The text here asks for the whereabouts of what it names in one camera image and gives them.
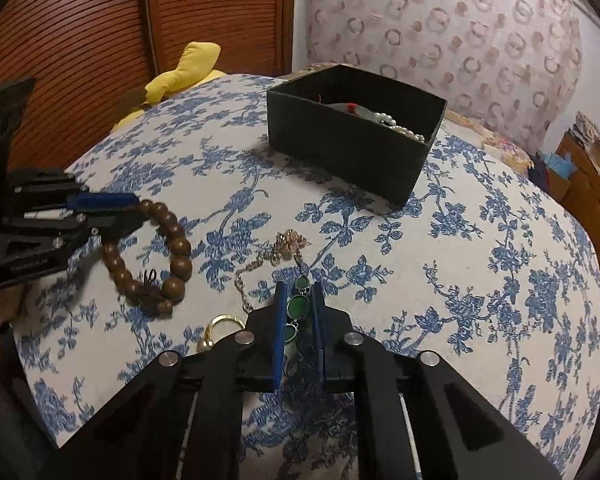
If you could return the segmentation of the left hand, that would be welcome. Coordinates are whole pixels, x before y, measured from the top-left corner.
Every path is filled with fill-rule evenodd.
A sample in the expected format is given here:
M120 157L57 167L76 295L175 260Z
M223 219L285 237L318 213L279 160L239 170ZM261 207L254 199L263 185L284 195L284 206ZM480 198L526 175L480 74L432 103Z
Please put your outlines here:
M0 290L0 327L12 322L21 314L27 290L26 284Z

